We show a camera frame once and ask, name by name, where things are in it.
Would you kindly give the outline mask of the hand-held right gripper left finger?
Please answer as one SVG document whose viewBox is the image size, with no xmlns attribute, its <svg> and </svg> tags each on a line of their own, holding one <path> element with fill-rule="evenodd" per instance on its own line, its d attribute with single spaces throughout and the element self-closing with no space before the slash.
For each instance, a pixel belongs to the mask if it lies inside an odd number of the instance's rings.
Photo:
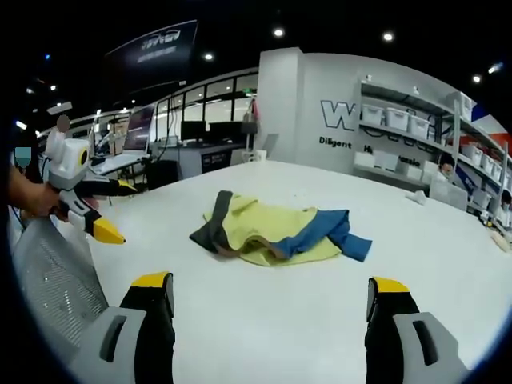
<svg viewBox="0 0 512 384">
<path fill-rule="evenodd" d="M 167 271 L 141 276 L 86 328 L 70 363 L 79 383 L 174 381 L 173 282 Z"/>
</svg>

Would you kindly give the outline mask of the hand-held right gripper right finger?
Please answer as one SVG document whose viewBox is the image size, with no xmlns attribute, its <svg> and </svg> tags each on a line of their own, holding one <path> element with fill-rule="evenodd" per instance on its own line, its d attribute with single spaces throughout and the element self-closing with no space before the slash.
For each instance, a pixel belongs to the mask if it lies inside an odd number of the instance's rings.
<svg viewBox="0 0 512 384">
<path fill-rule="evenodd" d="M 367 383 L 460 383 L 469 373 L 457 339 L 398 281 L 369 279 L 366 323 Z"/>
</svg>

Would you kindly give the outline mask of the person's left hand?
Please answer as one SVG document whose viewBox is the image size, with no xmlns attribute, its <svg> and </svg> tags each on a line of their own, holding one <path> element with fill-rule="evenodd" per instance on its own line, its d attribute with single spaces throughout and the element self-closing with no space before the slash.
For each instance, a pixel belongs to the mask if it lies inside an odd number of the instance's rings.
<svg viewBox="0 0 512 384">
<path fill-rule="evenodd" d="M 18 192 L 16 207 L 26 218 L 56 216 L 68 222 L 67 214 L 59 207 L 59 193 L 47 183 L 26 181 Z"/>
</svg>

